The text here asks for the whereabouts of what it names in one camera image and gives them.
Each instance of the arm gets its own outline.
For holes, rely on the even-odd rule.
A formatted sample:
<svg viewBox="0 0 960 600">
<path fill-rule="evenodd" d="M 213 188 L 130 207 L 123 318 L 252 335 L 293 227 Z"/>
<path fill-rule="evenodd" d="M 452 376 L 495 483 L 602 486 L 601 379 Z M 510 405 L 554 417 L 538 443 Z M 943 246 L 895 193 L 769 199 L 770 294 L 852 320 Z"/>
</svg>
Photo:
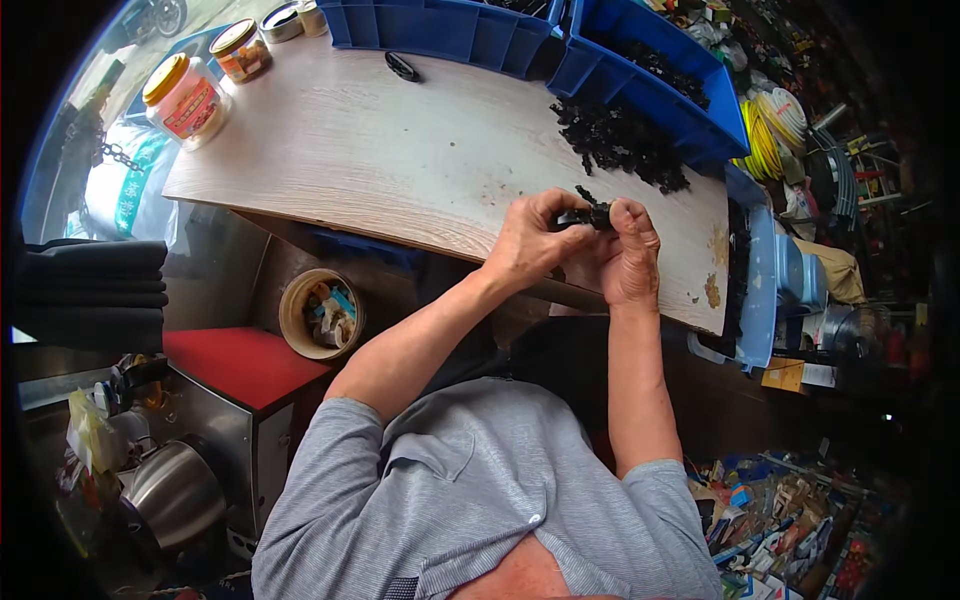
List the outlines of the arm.
<svg viewBox="0 0 960 600">
<path fill-rule="evenodd" d="M 586 207 L 587 201 L 559 188 L 514 201 L 484 266 L 367 342 L 330 384 L 326 397 L 367 404 L 383 422 L 401 413 L 474 325 L 593 238 L 595 231 L 586 225 L 547 231 L 554 213 Z"/>
<path fill-rule="evenodd" d="M 617 236 L 602 252 L 604 297 L 610 305 L 608 414 L 616 475 L 661 458 L 683 462 L 660 350 L 660 238 L 642 204 L 617 199 Z"/>
</svg>

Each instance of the wooden table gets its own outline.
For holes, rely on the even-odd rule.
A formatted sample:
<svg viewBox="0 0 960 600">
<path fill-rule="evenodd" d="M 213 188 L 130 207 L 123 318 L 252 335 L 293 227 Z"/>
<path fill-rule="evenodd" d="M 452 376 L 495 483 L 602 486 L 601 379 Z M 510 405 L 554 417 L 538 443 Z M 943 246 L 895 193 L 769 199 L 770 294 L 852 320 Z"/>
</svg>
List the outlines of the wooden table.
<svg viewBox="0 0 960 600">
<path fill-rule="evenodd" d="M 411 55 L 425 78 L 411 84 L 387 68 L 382 52 L 334 49 L 329 36 L 300 36 L 271 51 L 270 72 L 228 85 L 230 121 L 200 150 L 180 153 L 164 196 L 481 262 L 511 200 L 581 184 L 601 201 L 625 196 L 646 205 L 662 239 L 662 313 L 723 330 L 723 182 L 685 169 L 690 188 L 664 197 L 622 171 L 588 177 L 559 134 L 543 83 Z"/>
</svg>

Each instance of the floor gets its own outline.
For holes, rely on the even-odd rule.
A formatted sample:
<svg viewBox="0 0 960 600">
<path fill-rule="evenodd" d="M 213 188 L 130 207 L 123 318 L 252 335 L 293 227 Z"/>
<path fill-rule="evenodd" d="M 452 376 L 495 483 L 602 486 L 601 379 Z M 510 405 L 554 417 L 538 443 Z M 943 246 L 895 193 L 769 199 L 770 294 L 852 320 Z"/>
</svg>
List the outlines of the floor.
<svg viewBox="0 0 960 600">
<path fill-rule="evenodd" d="M 372 336 L 416 310 L 409 273 L 372 258 L 318 257 L 271 237 L 253 290 L 249 324 L 280 335 L 277 308 L 286 285 L 309 269 L 338 271 L 369 304 Z M 514 296 L 492 314 L 502 348 L 544 319 L 549 303 Z M 820 442 L 819 416 L 805 396 L 762 388 L 734 364 L 715 365 L 686 349 L 687 329 L 663 321 L 663 358 L 684 451 L 693 460 L 766 449 L 806 450 Z"/>
</svg>

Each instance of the hand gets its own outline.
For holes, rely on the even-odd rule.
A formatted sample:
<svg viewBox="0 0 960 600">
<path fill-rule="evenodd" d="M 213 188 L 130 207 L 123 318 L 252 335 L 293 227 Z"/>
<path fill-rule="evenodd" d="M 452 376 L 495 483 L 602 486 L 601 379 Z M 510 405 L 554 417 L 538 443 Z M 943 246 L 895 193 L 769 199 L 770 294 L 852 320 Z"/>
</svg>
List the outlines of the hand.
<svg viewBox="0 0 960 600">
<path fill-rule="evenodd" d="M 637 307 L 657 312 L 660 272 L 657 254 L 660 237 L 643 204 L 617 198 L 610 208 L 616 235 L 606 235 L 598 244 L 602 261 L 600 282 L 611 309 Z"/>
<path fill-rule="evenodd" d="M 480 272 L 504 284 L 510 294 L 546 276 L 596 237 L 596 230 L 589 225 L 548 231 L 550 218 L 567 208 L 590 208 L 590 204 L 559 187 L 514 200 Z"/>
</svg>

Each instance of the yellow hose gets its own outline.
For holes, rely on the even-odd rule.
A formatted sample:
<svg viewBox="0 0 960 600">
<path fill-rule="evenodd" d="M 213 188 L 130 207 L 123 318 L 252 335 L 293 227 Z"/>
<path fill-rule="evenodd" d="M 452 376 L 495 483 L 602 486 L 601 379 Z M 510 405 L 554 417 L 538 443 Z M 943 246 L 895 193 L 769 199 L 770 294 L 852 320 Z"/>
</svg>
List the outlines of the yellow hose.
<svg viewBox="0 0 960 600">
<path fill-rule="evenodd" d="M 777 142 L 763 121 L 756 105 L 747 100 L 740 105 L 743 122 L 747 126 L 750 140 L 750 155 L 737 164 L 746 164 L 747 169 L 758 180 L 778 180 L 783 177 L 783 166 L 777 152 Z"/>
</svg>

